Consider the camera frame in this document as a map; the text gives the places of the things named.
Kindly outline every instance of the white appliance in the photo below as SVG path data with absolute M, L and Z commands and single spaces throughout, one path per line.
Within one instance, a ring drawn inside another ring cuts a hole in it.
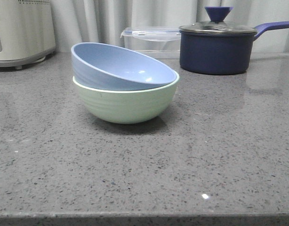
M 55 48 L 49 0 L 0 0 L 0 67 L 21 69 Z

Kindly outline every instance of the pot lid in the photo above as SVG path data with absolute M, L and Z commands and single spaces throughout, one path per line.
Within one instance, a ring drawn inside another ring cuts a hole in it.
M 180 26 L 183 32 L 204 33 L 204 34 L 245 34 L 257 33 L 255 28 L 236 24 L 234 22 L 224 22 L 223 20 L 232 10 L 232 7 L 205 7 L 210 21 L 196 22 L 192 25 Z

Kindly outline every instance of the clear plastic container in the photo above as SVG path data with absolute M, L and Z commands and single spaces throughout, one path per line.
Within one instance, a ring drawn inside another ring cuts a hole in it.
M 179 59 L 181 34 L 178 28 L 127 27 L 121 36 L 125 48 L 157 59 Z

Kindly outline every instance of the bowl rim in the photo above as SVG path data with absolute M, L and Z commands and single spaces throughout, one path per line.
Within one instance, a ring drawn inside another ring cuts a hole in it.
M 79 86 L 79 87 L 81 87 L 83 89 L 88 89 L 88 90 L 91 90 L 91 91 L 96 91 L 96 92 L 101 92 L 101 93 L 146 93 L 146 92 L 157 91 L 157 90 L 160 90 L 160 89 L 165 89 L 167 87 L 170 87 L 170 86 L 176 84 L 179 81 L 180 76 L 179 76 L 179 74 L 176 71 L 173 70 L 173 72 L 176 74 L 176 79 L 173 82 L 171 82 L 171 83 L 169 83 L 169 84 L 167 84 L 165 86 L 160 86 L 160 87 L 153 88 L 153 89 L 143 89 L 143 90 L 116 91 L 116 90 L 95 89 L 95 88 L 90 88 L 90 87 L 87 87 L 87 86 L 79 84 L 76 81 L 74 76 L 72 77 L 72 80 L 73 80 L 74 84 L 76 84 L 77 86 Z
M 166 67 L 166 68 L 168 68 L 168 69 L 170 69 L 170 70 L 172 70 L 172 69 L 171 69 L 169 66 L 167 66 L 165 63 L 163 63 L 163 62 L 161 62 L 161 61 L 159 61 L 159 60 L 157 60 L 157 59 L 155 59 L 155 58 L 153 58 L 153 57 L 150 57 L 150 56 L 148 56 L 148 55 L 145 55 L 145 54 L 142 54 L 142 53 L 133 51 L 133 50 L 128 49 L 128 48 L 119 47 L 119 46 L 110 45 L 110 44 L 105 44 L 105 43 L 99 43 L 99 42 L 80 42 L 80 43 L 74 44 L 74 45 L 71 47 L 71 54 L 74 55 L 74 57 L 77 58 L 79 61 L 83 62 L 84 64 L 86 64 L 87 66 L 89 66 L 89 67 L 91 67 L 91 68 L 93 68 L 93 69 L 95 69 L 95 70 L 98 70 L 98 71 L 100 71 L 100 72 L 102 72 L 102 73 L 105 73 L 105 74 L 108 74 L 108 75 L 113 76 L 113 77 L 115 77 L 115 78 L 122 79 L 122 80 L 126 80 L 126 81 L 132 81 L 132 82 L 137 82 L 137 83 L 142 83 L 142 84 L 168 84 L 167 82 L 161 82 L 161 83 L 160 83 L 160 82 L 157 82 L 157 83 L 155 82 L 155 83 L 151 83 L 151 82 L 144 82 L 144 81 L 137 81 L 137 80 L 125 79 L 125 78 L 123 78 L 123 77 L 121 77 L 121 76 L 118 76 L 118 75 L 116 75 L 116 74 L 113 74 L 113 73 L 107 72 L 107 71 L 105 71 L 105 70 L 102 70 L 102 69 L 100 69 L 100 68 L 98 68 L 98 67 L 95 67 L 94 65 L 89 64 L 88 62 L 86 62 L 85 60 L 83 60 L 81 57 L 79 57 L 79 56 L 76 54 L 75 50 L 74 50 L 74 48 L 75 48 L 76 46 L 85 45 L 85 44 L 95 44 L 95 45 L 101 45 L 101 46 L 109 46 L 109 47 L 113 47 L 113 48 L 119 48 L 119 49 L 122 49 L 122 50 L 124 50 L 124 51 L 129 51 L 129 52 L 132 52 L 132 53 L 135 53 L 135 54 L 138 54 L 138 55 L 147 57 L 147 58 L 149 58 L 149 59 L 151 59 L 151 60 L 153 60 L 153 61 L 155 61 L 155 62 L 158 62 L 159 64 L 163 65 L 164 67 Z

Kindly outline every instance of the blue bowl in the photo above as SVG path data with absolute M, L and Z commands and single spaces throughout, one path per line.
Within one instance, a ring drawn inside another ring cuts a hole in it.
M 89 88 L 129 91 L 162 87 L 176 80 L 164 63 L 113 45 L 83 42 L 71 48 L 76 81 Z

